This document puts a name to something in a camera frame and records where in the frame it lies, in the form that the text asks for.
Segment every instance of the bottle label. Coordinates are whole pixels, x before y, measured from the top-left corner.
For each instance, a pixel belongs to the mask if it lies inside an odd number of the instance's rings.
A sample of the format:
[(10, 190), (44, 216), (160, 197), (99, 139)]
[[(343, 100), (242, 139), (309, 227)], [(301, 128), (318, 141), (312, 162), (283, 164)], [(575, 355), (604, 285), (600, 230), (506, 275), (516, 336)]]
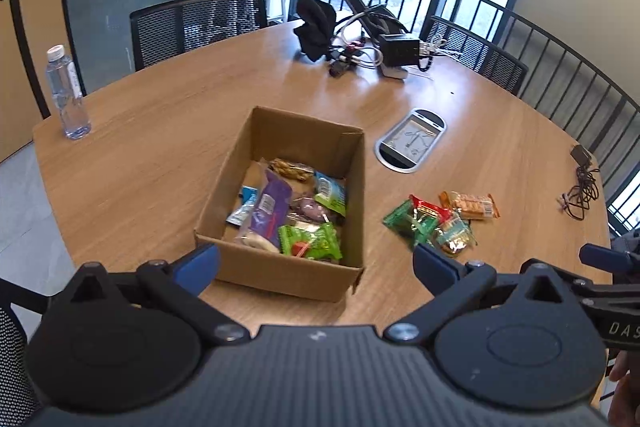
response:
[(69, 82), (74, 90), (75, 98), (82, 98), (82, 89), (80, 89), (80, 81), (78, 80), (78, 74), (76, 73), (76, 65), (70, 62), (66, 67), (66, 72), (69, 74)]

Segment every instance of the wooden table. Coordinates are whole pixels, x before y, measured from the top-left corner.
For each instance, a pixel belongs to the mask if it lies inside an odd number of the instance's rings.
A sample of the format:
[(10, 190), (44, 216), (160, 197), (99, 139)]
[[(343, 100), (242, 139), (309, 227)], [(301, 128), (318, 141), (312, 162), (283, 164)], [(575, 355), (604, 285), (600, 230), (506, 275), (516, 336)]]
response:
[[(597, 282), (580, 264), (586, 242), (607, 245), (604, 200), (583, 222), (556, 198), (575, 183), (575, 141), (533, 108), (449, 58), (404, 82), (358, 69), (334, 79), (297, 56), (296, 23), (218, 42), (147, 68), (86, 99), (94, 129), (66, 140), (54, 118), (39, 124), (36, 153), (53, 212), (76, 265), (126, 271), (193, 248), (193, 227), (225, 154), (254, 105), (303, 112), (367, 133), (366, 271), (355, 295), (320, 303), (214, 282), (207, 302), (252, 331), (263, 323), (384, 327), (431, 298), (412, 255), (380, 222), (409, 194), (492, 193), (502, 217), (475, 223), (482, 259), (517, 272), (538, 257)], [(374, 157), (373, 144), (411, 108), (434, 110), (446, 135), (414, 174)]]

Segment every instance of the finger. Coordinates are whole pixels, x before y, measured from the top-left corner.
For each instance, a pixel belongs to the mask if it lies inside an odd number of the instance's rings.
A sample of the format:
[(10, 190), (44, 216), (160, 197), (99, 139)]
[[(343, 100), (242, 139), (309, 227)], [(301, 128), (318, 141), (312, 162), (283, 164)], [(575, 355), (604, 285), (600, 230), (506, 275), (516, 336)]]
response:
[(609, 373), (609, 380), (617, 382), (620, 378), (624, 377), (629, 371), (629, 360), (626, 351), (620, 351), (616, 357), (616, 362), (613, 364), (613, 368)]
[(636, 419), (631, 406), (631, 387), (629, 377), (624, 376), (616, 387), (616, 392), (609, 408), (609, 423), (614, 427), (634, 427)]

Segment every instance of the human hand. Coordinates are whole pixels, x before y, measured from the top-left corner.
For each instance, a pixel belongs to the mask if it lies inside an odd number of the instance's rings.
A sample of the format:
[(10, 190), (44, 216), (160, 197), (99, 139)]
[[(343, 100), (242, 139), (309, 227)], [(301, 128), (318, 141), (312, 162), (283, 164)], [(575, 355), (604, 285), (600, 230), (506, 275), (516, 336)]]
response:
[(640, 424), (640, 407), (633, 405), (631, 393), (631, 374), (629, 360), (626, 351), (620, 351), (616, 357), (616, 363), (609, 373), (609, 380), (617, 382), (618, 386), (609, 408), (609, 423), (614, 427), (634, 427)]

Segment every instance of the black chair back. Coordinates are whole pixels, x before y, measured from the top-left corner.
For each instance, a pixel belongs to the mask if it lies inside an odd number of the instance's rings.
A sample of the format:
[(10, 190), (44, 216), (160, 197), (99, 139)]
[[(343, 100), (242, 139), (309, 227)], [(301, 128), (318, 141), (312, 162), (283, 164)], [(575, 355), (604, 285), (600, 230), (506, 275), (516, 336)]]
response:
[(24, 366), (27, 336), (8, 302), (0, 301), (0, 426), (22, 425), (40, 408)]
[(212, 42), (267, 27), (264, 0), (181, 0), (130, 16), (136, 71)]
[(518, 95), (529, 68), (504, 49), (475, 33), (433, 16), (427, 27), (427, 42), (445, 39), (443, 49), (461, 52), (460, 62), (511, 94)]

